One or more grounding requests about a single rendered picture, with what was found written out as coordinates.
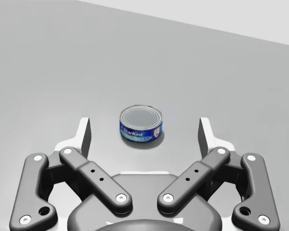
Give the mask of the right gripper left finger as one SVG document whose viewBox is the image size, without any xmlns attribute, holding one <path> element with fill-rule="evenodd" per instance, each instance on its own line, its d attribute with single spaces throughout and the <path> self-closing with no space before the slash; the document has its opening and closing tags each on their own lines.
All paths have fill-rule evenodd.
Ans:
<svg viewBox="0 0 289 231">
<path fill-rule="evenodd" d="M 131 195 L 94 161 L 88 117 L 79 121 L 76 135 L 56 144 L 53 153 L 26 157 L 9 221 L 10 229 L 51 229 L 58 221 L 48 199 L 55 184 L 66 182 L 82 201 L 94 194 L 115 215 L 132 210 Z"/>
</svg>

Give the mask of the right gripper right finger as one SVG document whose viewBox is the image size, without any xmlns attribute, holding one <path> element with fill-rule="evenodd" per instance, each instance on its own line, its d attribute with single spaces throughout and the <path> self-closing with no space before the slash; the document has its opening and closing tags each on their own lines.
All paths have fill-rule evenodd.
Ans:
<svg viewBox="0 0 289 231">
<path fill-rule="evenodd" d="M 163 214 L 174 214 L 194 195 L 209 198 L 224 183 L 232 183 L 240 195 L 231 221 L 239 229 L 280 229 L 280 219 L 264 158 L 255 153 L 242 156 L 232 143 L 214 136 L 210 120 L 198 126 L 201 160 L 194 162 L 157 198 Z"/>
</svg>

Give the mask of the blue flat can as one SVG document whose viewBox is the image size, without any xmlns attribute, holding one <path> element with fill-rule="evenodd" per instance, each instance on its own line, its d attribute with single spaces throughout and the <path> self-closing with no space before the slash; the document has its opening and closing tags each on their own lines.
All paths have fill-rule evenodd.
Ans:
<svg viewBox="0 0 289 231">
<path fill-rule="evenodd" d="M 162 134 L 163 115 L 150 105 L 137 104 L 124 108 L 119 115 L 119 131 L 123 138 L 147 143 Z"/>
</svg>

